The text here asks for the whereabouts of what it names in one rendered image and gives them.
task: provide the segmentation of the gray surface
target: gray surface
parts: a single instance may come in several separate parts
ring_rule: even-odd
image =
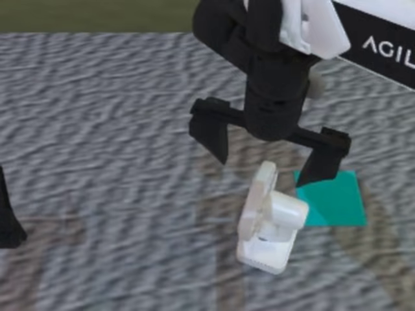
[[[302,124],[353,136],[370,225],[304,229],[273,277],[236,262],[235,220],[263,160],[292,193],[307,150],[232,128],[221,168],[187,135],[196,97],[241,105],[241,73],[188,34],[1,35],[0,160],[30,240],[0,251],[0,310],[413,310],[415,96],[318,68]]]

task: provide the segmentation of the gray floor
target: gray floor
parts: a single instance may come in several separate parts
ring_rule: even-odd
[[[370,225],[307,228],[287,271],[235,260],[263,160],[307,150],[231,129],[221,168],[187,134],[196,97],[244,76],[188,34],[0,36],[0,161],[30,240],[0,251],[0,310],[413,310],[415,96],[339,60],[302,124],[346,130]]]

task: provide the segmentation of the white robot part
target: white robot part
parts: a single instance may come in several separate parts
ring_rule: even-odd
[[[243,0],[248,10],[249,1]],[[276,0],[283,6],[280,42],[321,59],[335,58],[351,47],[332,0]]]
[[[238,226],[238,260],[272,274],[285,270],[309,212],[305,202],[274,190],[277,177],[274,163],[262,163]]]

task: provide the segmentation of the logo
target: logo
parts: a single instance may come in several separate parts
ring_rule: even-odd
[[[363,49],[371,49],[373,53],[379,54],[385,58],[393,58],[395,62],[401,63],[411,69],[415,69],[415,56],[412,55],[411,49],[395,46],[389,41],[376,42],[374,36],[370,36],[369,39],[364,42]]]

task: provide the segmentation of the teal cloth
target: teal cloth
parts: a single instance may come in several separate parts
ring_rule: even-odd
[[[297,182],[299,171],[294,172]],[[343,171],[334,180],[296,189],[297,197],[309,204],[305,225],[364,226],[367,224],[356,173]]]

